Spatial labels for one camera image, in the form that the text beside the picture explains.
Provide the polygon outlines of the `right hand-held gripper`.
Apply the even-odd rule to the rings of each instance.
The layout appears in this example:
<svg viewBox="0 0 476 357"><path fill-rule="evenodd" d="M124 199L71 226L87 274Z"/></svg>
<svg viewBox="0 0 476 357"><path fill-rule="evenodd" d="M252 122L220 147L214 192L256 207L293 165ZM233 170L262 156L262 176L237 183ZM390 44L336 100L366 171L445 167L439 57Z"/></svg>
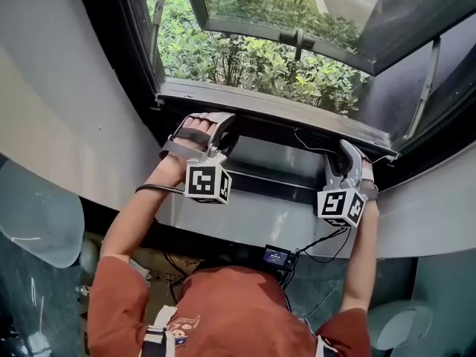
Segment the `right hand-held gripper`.
<svg viewBox="0 0 476 357"><path fill-rule="evenodd" d="M379 191L372 187L354 187L351 181L361 181L363 152L349 141L341 139L344 153L326 152L324 169L327 185L318 192L318 217L332 227L357 228L368 201L376 201Z"/></svg>

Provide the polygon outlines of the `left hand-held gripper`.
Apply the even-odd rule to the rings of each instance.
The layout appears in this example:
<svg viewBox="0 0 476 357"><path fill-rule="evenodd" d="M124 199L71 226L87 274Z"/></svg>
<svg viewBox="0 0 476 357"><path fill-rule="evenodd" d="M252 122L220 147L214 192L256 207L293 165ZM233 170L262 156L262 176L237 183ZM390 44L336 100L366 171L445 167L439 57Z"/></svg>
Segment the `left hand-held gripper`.
<svg viewBox="0 0 476 357"><path fill-rule="evenodd" d="M227 112L202 112L190 114L188 117L209 120L216 127L210 135L206 156L200 160L186 159L183 195L201 203L226 205L232 178L223 164L233 152L240 137L237 125L232 124L236 115ZM176 131L168 137L162 147L161 158L170 153Z"/></svg>

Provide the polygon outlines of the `person's right hand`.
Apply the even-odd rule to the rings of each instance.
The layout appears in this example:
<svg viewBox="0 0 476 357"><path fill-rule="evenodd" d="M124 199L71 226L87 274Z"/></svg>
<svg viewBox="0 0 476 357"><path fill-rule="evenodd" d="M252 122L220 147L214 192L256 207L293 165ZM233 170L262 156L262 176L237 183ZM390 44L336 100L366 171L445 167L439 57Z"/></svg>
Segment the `person's right hand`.
<svg viewBox="0 0 476 357"><path fill-rule="evenodd" d="M375 184L374 174L373 174L373 165L372 163L363 158L361 160L361 189L363 190L376 190L377 186Z"/></svg>

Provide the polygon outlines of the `person's left hand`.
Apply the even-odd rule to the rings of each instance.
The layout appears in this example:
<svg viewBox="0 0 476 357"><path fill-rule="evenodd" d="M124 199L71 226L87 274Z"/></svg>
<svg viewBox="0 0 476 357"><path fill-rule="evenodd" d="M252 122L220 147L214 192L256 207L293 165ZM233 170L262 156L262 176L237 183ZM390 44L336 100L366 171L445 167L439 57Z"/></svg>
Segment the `person's left hand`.
<svg viewBox="0 0 476 357"><path fill-rule="evenodd" d="M170 152L186 159L203 159L215 125L209 120L187 118L173 136Z"/></svg>

